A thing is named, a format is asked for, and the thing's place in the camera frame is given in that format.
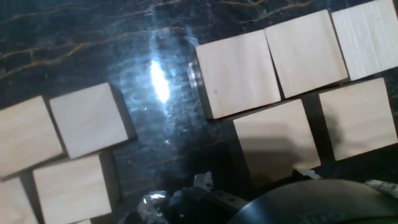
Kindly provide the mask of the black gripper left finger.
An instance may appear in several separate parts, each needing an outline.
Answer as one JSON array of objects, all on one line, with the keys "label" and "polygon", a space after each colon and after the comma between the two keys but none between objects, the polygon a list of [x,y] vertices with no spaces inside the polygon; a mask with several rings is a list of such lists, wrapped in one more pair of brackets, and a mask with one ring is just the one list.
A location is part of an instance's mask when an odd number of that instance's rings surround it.
[{"label": "black gripper left finger", "polygon": [[223,190],[215,190],[212,173],[197,174],[191,187],[169,200],[169,222],[179,224],[228,223],[249,202]]}]

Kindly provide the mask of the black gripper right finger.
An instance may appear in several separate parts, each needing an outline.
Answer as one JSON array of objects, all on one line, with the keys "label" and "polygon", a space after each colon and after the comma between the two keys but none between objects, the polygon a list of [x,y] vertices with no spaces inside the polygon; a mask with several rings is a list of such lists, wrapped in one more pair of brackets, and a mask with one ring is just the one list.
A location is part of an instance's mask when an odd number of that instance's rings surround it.
[{"label": "black gripper right finger", "polygon": [[322,177],[311,169],[294,169],[292,177],[297,180],[320,180]]}]

